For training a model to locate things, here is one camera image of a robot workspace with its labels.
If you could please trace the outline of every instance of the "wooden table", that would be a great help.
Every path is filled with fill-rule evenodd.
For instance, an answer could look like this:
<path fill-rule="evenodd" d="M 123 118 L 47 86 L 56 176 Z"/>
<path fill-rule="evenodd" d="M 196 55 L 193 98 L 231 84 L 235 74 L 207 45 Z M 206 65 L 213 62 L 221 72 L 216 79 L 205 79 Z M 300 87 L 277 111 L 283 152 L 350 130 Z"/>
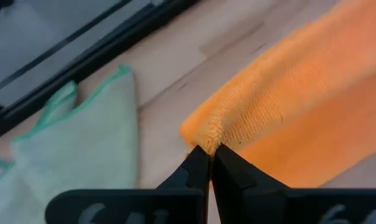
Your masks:
<path fill-rule="evenodd" d="M 189 151 L 178 127 L 258 55 L 337 0 L 207 0 L 121 54 L 79 85 L 86 98 L 121 63 L 135 73 L 140 106 L 140 184 L 154 188 Z M 0 138 L 0 156 L 11 157 L 10 140 L 28 132 L 40 111 Z M 376 155 L 325 187 L 376 187 Z M 209 223 L 219 223 L 213 192 Z"/>

